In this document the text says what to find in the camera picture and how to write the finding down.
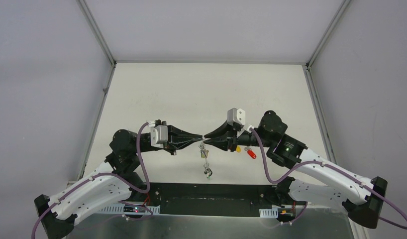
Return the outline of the keyring with keys bunch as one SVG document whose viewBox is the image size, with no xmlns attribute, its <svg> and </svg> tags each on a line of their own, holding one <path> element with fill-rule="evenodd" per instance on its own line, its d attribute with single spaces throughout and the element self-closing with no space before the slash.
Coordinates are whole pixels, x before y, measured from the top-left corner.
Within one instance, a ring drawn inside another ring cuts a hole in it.
<svg viewBox="0 0 407 239">
<path fill-rule="evenodd" d="M 206 149 L 205 143 L 202 140 L 201 143 L 199 144 L 199 149 L 200 149 L 200 154 L 201 158 L 204 159 L 204 175 L 206 176 L 207 180 L 210 180 L 212 176 L 212 170 L 209 167 L 209 162 L 208 162 L 208 153 L 209 151 Z"/>
</svg>

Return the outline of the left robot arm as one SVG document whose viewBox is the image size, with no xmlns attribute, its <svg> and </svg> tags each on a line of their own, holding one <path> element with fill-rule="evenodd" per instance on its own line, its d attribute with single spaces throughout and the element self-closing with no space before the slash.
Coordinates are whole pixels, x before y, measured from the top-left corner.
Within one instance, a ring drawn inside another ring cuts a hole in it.
<svg viewBox="0 0 407 239">
<path fill-rule="evenodd" d="M 138 132 L 119 129 L 112 137 L 112 152 L 90 174 L 53 196 L 40 195 L 35 200 L 38 219 L 31 238 L 43 226 L 50 239 L 67 236 L 74 227 L 102 207 L 125 201 L 139 201 L 150 189 L 142 153 L 164 150 L 176 155 L 177 150 L 203 139 L 154 120 L 144 123 Z"/>
</svg>

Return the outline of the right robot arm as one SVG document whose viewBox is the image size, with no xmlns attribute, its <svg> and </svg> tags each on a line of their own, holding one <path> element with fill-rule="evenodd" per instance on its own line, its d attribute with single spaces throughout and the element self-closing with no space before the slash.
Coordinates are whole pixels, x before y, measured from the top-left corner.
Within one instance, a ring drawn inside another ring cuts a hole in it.
<svg viewBox="0 0 407 239">
<path fill-rule="evenodd" d="M 281 204 L 291 200 L 311 202 L 335 209 L 355 223 L 375 229 L 380 219 L 388 182 L 377 176 L 354 174 L 315 153 L 301 141 L 286 134 L 288 126 L 272 110 L 266 111 L 257 127 L 245 126 L 245 112 L 232 108 L 226 122 L 204 136 L 205 144 L 224 151 L 238 146 L 267 148 L 262 158 L 280 167 L 306 174 L 323 185 L 313 185 L 288 175 L 271 180 L 276 185 L 275 198 Z"/>
</svg>

